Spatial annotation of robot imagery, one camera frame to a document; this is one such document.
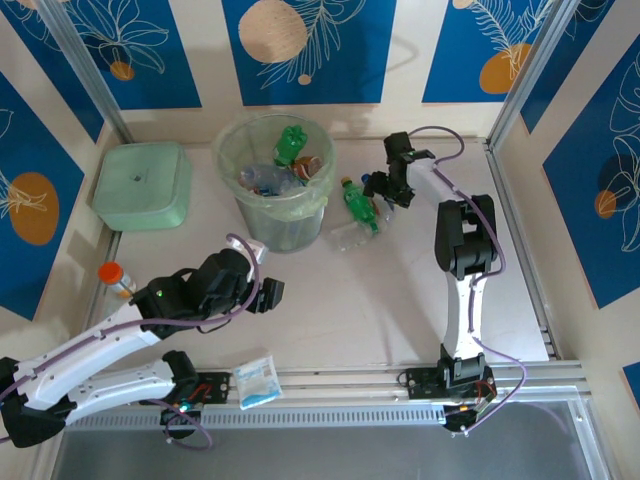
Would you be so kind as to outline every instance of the purple cable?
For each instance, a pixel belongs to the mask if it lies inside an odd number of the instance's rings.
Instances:
[[[168,404],[167,402],[165,402],[163,400],[148,400],[148,401],[151,402],[151,403],[155,403],[156,405],[158,405],[160,407],[167,408],[167,409],[171,410],[173,413],[175,413],[176,415],[179,415],[180,417],[184,418],[191,425],[196,427],[196,429],[199,430],[205,436],[205,438],[207,439],[207,445],[203,445],[203,446],[199,447],[199,446],[196,446],[196,445],[187,445],[186,443],[182,443],[182,442],[176,440],[175,438],[171,437],[171,435],[169,434],[169,427],[171,426],[173,421],[176,418],[178,418],[178,417],[173,417],[171,420],[169,420],[167,422],[167,425],[164,428],[164,436],[166,437],[168,443],[171,443],[172,445],[176,445],[176,446],[178,446],[180,448],[184,448],[185,450],[195,450],[195,451],[199,451],[199,452],[204,452],[204,451],[209,450],[209,449],[211,449],[213,447],[213,439],[211,438],[211,435],[200,424],[200,422],[198,422],[197,420],[191,418],[186,413],[180,411],[178,408],[174,407],[173,405]]]
[[[214,323],[226,322],[227,320],[231,320],[231,319],[237,317],[238,315],[240,315],[247,308],[249,308],[249,305],[251,305],[251,302],[253,302],[253,300],[255,299],[256,295],[258,294],[258,290],[260,289],[260,268],[259,268],[260,266],[258,265],[258,260],[256,259],[256,256],[253,253],[253,250],[251,249],[251,246],[249,246],[249,244],[243,238],[241,238],[240,236],[236,235],[235,233],[229,233],[227,235],[227,240],[230,240],[230,239],[238,240],[242,244],[242,246],[245,248],[245,250],[249,254],[249,258],[251,259],[251,264],[253,265],[253,277],[254,277],[253,278],[253,288],[251,289],[251,293],[249,294],[249,297],[247,298],[247,300],[242,305],[240,305],[240,307],[238,307],[236,310],[234,310],[233,312],[230,312],[230,313],[228,313],[226,315],[223,315],[222,317],[210,318],[208,320],[170,320],[168,318],[147,318],[147,319],[141,319],[141,320],[132,320],[131,322],[126,322],[126,323],[121,323],[119,325],[114,325],[113,327],[109,327],[109,328],[106,328],[106,329],[102,330],[100,332],[102,334],[100,337],[97,337],[97,336],[87,337],[84,340],[81,340],[80,342],[76,343],[75,345],[69,347],[68,349],[66,349],[66,350],[60,352],[59,354],[51,357],[46,362],[42,363],[41,365],[39,365],[38,367],[33,369],[34,375],[37,376],[38,374],[42,373],[43,371],[45,371],[50,366],[55,365],[60,360],[63,360],[64,358],[66,358],[69,355],[71,355],[72,353],[80,350],[81,348],[85,347],[86,345],[89,345],[89,344],[91,344],[91,343],[93,343],[95,341],[104,340],[107,335],[119,332],[119,331],[127,329],[129,327],[142,326],[142,325],[172,325],[172,326],[178,326],[178,327],[206,327],[206,326],[214,324]],[[2,402],[7,397],[7,395],[9,395],[14,390],[20,388],[22,385],[24,385],[29,380],[30,380],[30,377],[25,375],[24,377],[16,380],[6,390],[4,390],[2,393],[0,393],[0,405],[2,405]],[[9,437],[0,438],[0,444],[4,443],[8,439],[9,439]]]
[[[492,272],[483,273],[482,275],[480,275],[478,278],[476,278],[471,283],[471,294],[469,295],[469,333],[471,334],[471,338],[473,338],[473,340],[482,349],[484,349],[484,350],[486,350],[488,352],[491,352],[494,355],[502,357],[502,358],[504,358],[504,359],[506,359],[506,360],[508,360],[510,362],[515,363],[522,370],[522,378],[520,379],[518,384],[515,386],[515,388],[513,390],[511,390],[511,392],[509,392],[507,394],[507,396],[504,397],[500,401],[500,403],[498,403],[498,405],[495,406],[495,408],[491,409],[484,417],[482,417],[480,420],[478,420],[476,423],[474,423],[471,427],[469,427],[465,431],[465,434],[468,434],[468,433],[472,432],[473,430],[475,430],[480,425],[482,425],[485,420],[487,420],[494,413],[496,413],[498,410],[500,410],[516,393],[518,393],[518,391],[522,388],[522,386],[527,381],[527,367],[520,360],[518,360],[518,359],[516,359],[516,358],[514,358],[514,357],[512,357],[510,355],[507,355],[506,353],[498,352],[497,350],[494,350],[493,348],[487,347],[484,343],[482,343],[480,341],[480,339],[478,339],[477,337],[475,337],[473,335],[473,333],[475,332],[475,328],[474,328],[474,324],[473,324],[473,307],[474,307],[474,304],[475,304],[475,296],[476,296],[475,287],[482,280],[485,280],[485,279],[487,279],[489,277],[494,277],[494,276],[499,275],[502,272],[504,272],[505,269],[507,268],[506,257],[504,255],[504,250],[502,249],[502,246],[500,245],[500,242],[498,241],[498,236],[496,235],[496,232],[493,230],[493,227],[491,226],[491,223],[489,222],[487,217],[484,215],[484,213],[482,213],[482,211],[480,210],[478,205],[473,201],[473,199],[469,195],[467,195],[464,192],[460,191],[456,187],[456,185],[451,180],[449,180],[449,178],[447,178],[447,176],[437,168],[438,165],[440,165],[441,163],[446,162],[448,160],[453,160],[454,158],[458,158],[460,155],[462,155],[462,153],[465,150],[464,139],[455,130],[452,130],[452,129],[447,128],[447,127],[437,126],[437,125],[428,125],[428,126],[425,126],[425,127],[416,128],[415,130],[413,130],[412,132],[409,133],[409,136],[412,136],[412,135],[414,135],[414,134],[416,134],[418,132],[422,132],[424,130],[441,130],[441,131],[450,133],[451,135],[456,137],[458,142],[460,142],[460,150],[458,150],[458,152],[456,152],[456,153],[454,153],[452,155],[448,155],[448,156],[442,157],[442,158],[436,160],[433,163],[433,165],[434,165],[433,173],[435,173],[436,176],[440,180],[442,180],[444,182],[444,184],[447,185],[455,195],[457,195],[460,198],[462,198],[465,202],[467,202],[471,206],[471,209],[478,216],[478,218],[482,222],[482,225],[487,230],[487,233],[489,234],[489,238],[491,239],[491,242],[493,243],[493,245],[496,248],[496,251],[498,252],[498,257],[500,257],[500,268],[498,268],[497,270],[492,271]]]

